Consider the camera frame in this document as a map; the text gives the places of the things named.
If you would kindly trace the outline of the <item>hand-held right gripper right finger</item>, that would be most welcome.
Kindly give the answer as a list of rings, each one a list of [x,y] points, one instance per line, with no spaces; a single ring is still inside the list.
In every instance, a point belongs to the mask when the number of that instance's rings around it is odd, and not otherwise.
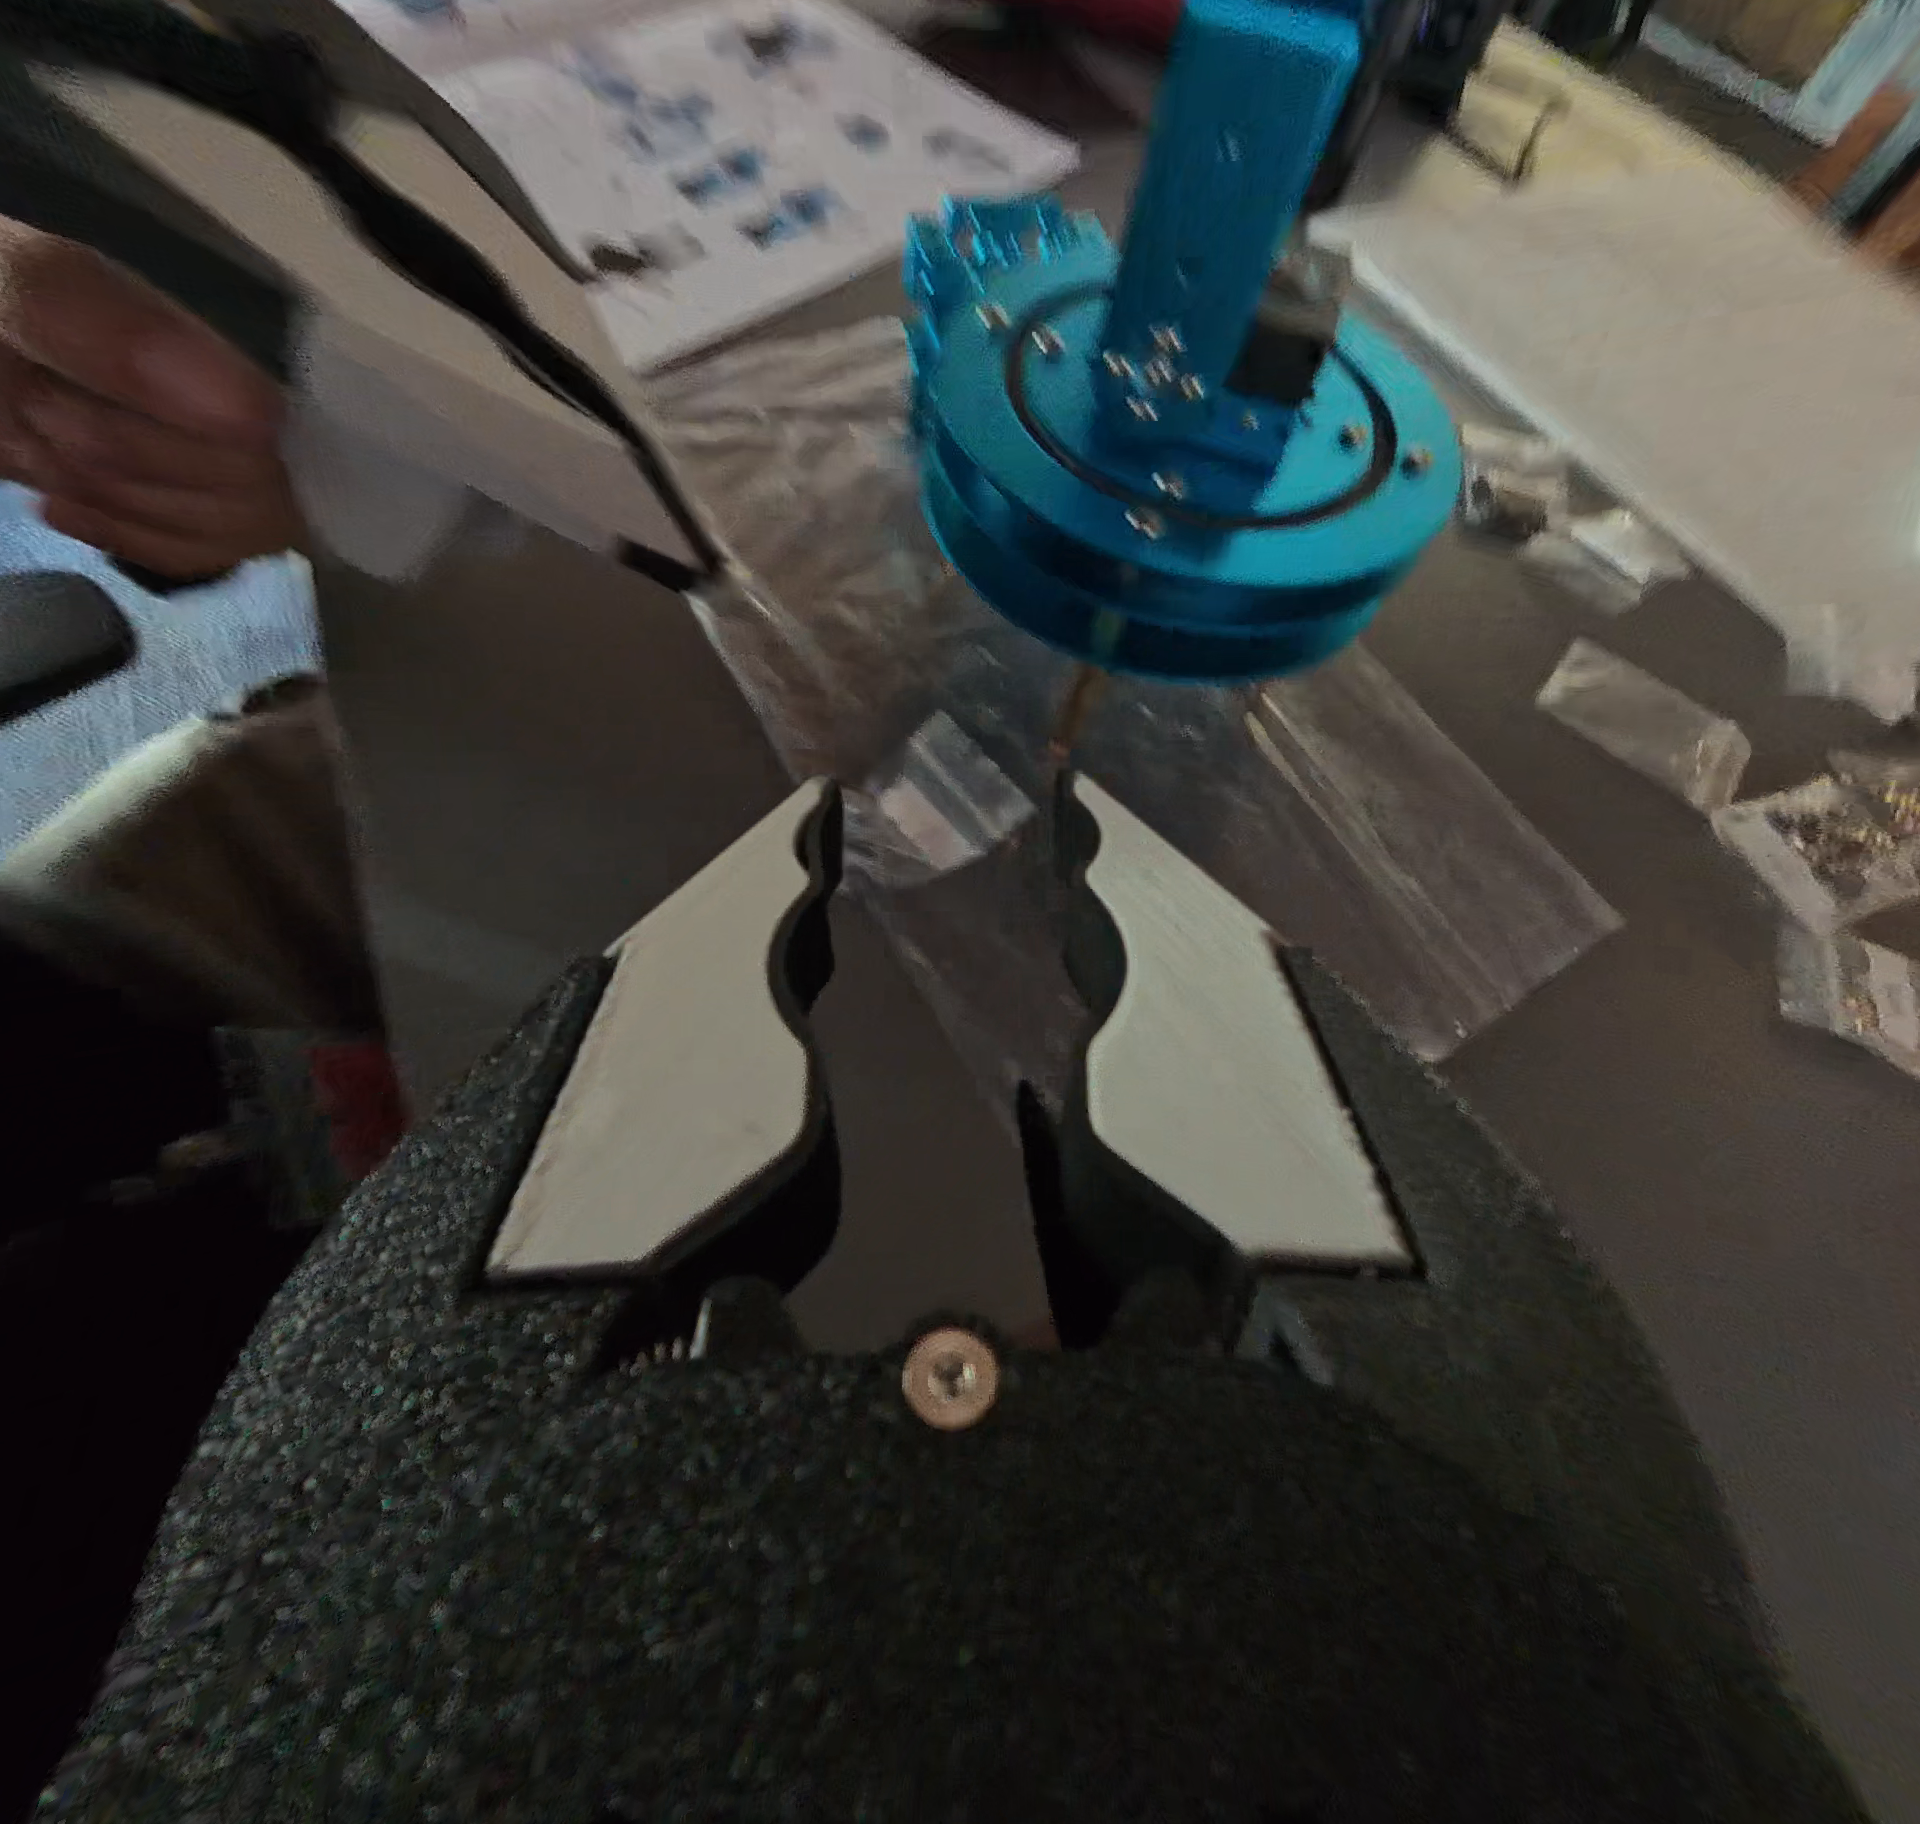
[[[1168,1306],[1231,1353],[1273,1281],[1419,1281],[1380,1140],[1270,924],[1083,773],[1057,781],[1063,964],[1083,1021],[1060,1100],[1018,1086],[1057,1348]]]

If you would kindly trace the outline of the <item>printed instruction sheet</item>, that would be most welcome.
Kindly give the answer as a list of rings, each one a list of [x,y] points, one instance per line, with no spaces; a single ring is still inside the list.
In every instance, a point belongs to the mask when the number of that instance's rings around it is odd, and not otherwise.
[[[1080,149],[834,0],[335,0],[596,274],[635,372],[898,264],[913,217]]]

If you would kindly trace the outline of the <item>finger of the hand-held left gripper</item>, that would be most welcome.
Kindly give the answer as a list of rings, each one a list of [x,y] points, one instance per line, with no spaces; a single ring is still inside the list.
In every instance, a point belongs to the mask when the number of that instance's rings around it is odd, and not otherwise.
[[[30,63],[30,489],[164,583],[281,549],[401,583],[532,523],[708,579],[588,271],[423,84]]]
[[[636,379],[510,164],[444,99],[528,61],[562,0],[316,0],[291,12],[323,104],[257,107],[351,252],[294,252],[310,292],[301,390],[403,477],[455,486],[648,572],[719,547],[649,431]]]

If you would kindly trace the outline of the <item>dark grey desk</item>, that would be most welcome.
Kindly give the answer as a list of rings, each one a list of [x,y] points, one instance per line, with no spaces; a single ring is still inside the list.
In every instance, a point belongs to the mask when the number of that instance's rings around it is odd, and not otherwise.
[[[317,576],[418,1106],[788,792],[677,598],[565,539]],[[1370,648],[1625,920],[1445,1063],[1635,1311],[1817,1722],[1916,1819],[1916,1081],[1786,1021],[1704,821],[1535,707],[1561,594],[1435,543]]]

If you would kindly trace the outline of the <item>grey fabric office chair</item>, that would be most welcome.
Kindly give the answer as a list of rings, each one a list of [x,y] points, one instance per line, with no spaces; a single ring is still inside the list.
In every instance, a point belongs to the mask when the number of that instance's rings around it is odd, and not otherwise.
[[[323,661],[314,584],[291,558],[153,595],[91,547],[45,527],[30,492],[5,486],[2,565],[84,574],[109,594],[135,638],[124,668],[2,730],[5,852],[151,737]]]

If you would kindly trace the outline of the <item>large clear plastic bag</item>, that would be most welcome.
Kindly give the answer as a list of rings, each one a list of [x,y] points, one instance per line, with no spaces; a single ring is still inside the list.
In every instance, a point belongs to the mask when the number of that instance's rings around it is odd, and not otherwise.
[[[996,617],[931,539],[898,321],[746,342],[645,392],[726,551],[694,609],[783,762],[841,781],[850,893],[983,1084],[1024,1073],[1059,1088],[1078,1003],[1051,743],[1074,668]],[[876,881],[856,792],[936,708],[1037,821],[951,876]],[[1071,766],[1307,947],[1424,1060],[1622,926],[1363,648],[1251,687],[1105,677]]]

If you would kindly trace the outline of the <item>red badge card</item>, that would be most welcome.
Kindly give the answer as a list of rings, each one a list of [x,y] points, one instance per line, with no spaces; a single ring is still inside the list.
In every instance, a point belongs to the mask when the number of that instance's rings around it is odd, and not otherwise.
[[[409,1117],[397,1066],[382,1039],[323,1039],[305,1055],[332,1175],[354,1186],[405,1136]]]

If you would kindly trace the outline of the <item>person's left hand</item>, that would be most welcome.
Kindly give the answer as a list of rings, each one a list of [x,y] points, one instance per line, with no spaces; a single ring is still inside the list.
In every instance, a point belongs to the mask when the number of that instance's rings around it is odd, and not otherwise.
[[[286,390],[156,287],[2,223],[2,465],[38,516],[156,594],[301,556]]]

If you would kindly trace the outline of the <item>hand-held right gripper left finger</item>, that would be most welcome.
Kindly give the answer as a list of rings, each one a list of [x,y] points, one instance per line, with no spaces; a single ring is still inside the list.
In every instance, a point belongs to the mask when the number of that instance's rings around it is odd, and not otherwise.
[[[839,886],[841,786],[812,777],[617,937],[487,1283],[799,1283],[824,1259]]]

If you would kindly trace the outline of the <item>pile of small parts bags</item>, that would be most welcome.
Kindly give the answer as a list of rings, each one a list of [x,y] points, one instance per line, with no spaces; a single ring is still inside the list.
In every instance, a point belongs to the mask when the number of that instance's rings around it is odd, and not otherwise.
[[[1461,450],[1465,527],[1592,610],[1621,617],[1694,574],[1638,509],[1579,498],[1574,460],[1551,438],[1465,423]],[[1786,1021],[1919,1075],[1916,954],[1860,929],[1916,913],[1916,756],[1841,749],[1809,779],[1753,795],[1753,743],[1730,715],[1591,636],[1561,653],[1535,702],[1705,821],[1781,920]]]

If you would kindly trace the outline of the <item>white foam sheet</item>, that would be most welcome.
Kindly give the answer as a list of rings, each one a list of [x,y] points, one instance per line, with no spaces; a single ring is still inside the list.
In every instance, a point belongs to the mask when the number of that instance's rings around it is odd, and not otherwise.
[[[1638,93],[1504,28],[1456,135],[1309,234],[1893,725],[1916,707],[1916,292]]]

